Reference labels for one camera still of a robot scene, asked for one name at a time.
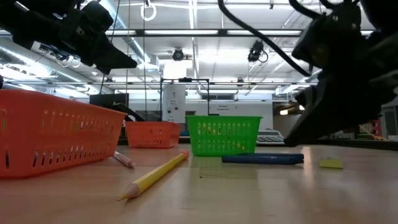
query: orange basket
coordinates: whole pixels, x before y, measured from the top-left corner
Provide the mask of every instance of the orange basket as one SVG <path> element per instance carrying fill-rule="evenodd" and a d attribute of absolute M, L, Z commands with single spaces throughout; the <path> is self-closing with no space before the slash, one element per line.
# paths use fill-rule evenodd
<path fill-rule="evenodd" d="M 126 114 L 24 90 L 0 90 L 0 177 L 113 156 Z"/>
<path fill-rule="evenodd" d="M 126 122 L 129 147 L 170 148 L 178 144 L 181 125 L 171 122 Z"/>

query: basket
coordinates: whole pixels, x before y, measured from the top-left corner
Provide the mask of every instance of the basket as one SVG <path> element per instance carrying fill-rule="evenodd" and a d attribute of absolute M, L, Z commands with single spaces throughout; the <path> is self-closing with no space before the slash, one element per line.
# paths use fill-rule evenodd
<path fill-rule="evenodd" d="M 171 122 L 126 122 L 129 147 L 166 149 L 180 139 L 181 125 Z"/>
<path fill-rule="evenodd" d="M 259 116 L 187 116 L 192 152 L 225 156 L 254 152 Z"/>
<path fill-rule="evenodd" d="M 113 156 L 124 113 L 0 90 L 0 177 L 27 177 Z"/>

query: wooden table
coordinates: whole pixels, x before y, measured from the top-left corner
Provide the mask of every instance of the wooden table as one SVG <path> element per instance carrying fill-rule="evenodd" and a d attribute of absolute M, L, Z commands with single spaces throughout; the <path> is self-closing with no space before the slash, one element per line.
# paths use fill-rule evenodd
<path fill-rule="evenodd" d="M 140 197 L 116 202 L 132 180 L 172 158 L 178 149 L 118 151 L 113 158 L 39 177 L 0 180 L 0 223 L 397 223 L 398 153 L 335 146 L 258 148 L 301 152 L 301 166 L 222 164 L 193 157 Z M 320 157 L 339 157 L 344 170 L 320 169 Z"/>

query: green plastic basket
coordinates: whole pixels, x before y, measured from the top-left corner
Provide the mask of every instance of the green plastic basket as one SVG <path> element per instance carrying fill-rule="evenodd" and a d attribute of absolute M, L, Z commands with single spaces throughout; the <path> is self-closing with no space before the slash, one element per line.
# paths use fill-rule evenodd
<path fill-rule="evenodd" d="M 254 152 L 260 116 L 187 116 L 192 152 L 225 156 Z"/>

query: yellow pencil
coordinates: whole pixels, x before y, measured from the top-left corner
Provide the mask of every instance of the yellow pencil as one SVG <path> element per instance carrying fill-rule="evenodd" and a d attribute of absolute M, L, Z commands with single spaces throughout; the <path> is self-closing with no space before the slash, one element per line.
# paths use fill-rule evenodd
<path fill-rule="evenodd" d="M 157 182 L 161 177 L 163 177 L 168 171 L 173 169 L 177 164 L 181 163 L 183 160 L 188 159 L 189 152 L 182 151 L 180 155 L 174 159 L 166 162 L 160 167 L 150 171 L 146 175 L 138 178 L 137 180 L 131 182 L 127 188 L 124 190 L 123 194 L 119 197 L 118 202 L 124 199 L 134 198 L 143 193 L 152 184 Z"/>
<path fill-rule="evenodd" d="M 119 162 L 123 163 L 126 167 L 128 168 L 134 168 L 134 163 L 132 162 L 132 160 L 130 158 L 127 158 L 126 156 L 118 153 L 118 152 L 114 152 L 113 157 L 115 157 L 115 159 L 117 159 Z"/>

